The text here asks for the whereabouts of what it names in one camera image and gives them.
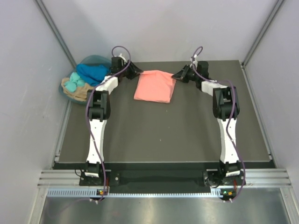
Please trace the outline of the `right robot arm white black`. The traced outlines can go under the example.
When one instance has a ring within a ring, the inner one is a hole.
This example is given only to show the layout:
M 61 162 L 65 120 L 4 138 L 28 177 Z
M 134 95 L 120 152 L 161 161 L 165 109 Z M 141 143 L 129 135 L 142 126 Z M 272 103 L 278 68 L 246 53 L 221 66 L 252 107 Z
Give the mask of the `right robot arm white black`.
M 217 81 L 209 77 L 207 61 L 185 65 L 172 79 L 188 83 L 193 81 L 201 92 L 212 97 L 213 115 L 220 129 L 221 155 L 217 172 L 209 173 L 207 185 L 216 188 L 234 184 L 242 176 L 238 149 L 236 147 L 236 123 L 240 106 L 236 87 L 229 81 Z

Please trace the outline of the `pink t shirt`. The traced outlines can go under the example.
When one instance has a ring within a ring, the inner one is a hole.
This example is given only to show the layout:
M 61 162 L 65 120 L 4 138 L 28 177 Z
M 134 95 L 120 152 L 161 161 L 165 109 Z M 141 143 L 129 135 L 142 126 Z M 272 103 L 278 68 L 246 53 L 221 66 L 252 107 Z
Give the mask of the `pink t shirt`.
M 134 100 L 170 103 L 176 84 L 172 75 L 160 70 L 144 71 L 139 76 Z

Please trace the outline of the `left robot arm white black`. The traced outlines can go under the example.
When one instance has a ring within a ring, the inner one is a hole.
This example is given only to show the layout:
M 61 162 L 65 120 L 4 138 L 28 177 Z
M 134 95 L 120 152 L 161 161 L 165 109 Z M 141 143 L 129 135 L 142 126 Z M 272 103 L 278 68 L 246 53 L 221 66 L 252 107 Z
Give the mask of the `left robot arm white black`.
M 90 133 L 90 144 L 86 163 L 79 184 L 81 186 L 106 186 L 107 175 L 104 165 L 104 132 L 111 114 L 110 94 L 123 77 L 133 79 L 142 70 L 122 55 L 111 59 L 110 73 L 93 90 L 88 91 L 85 117 Z

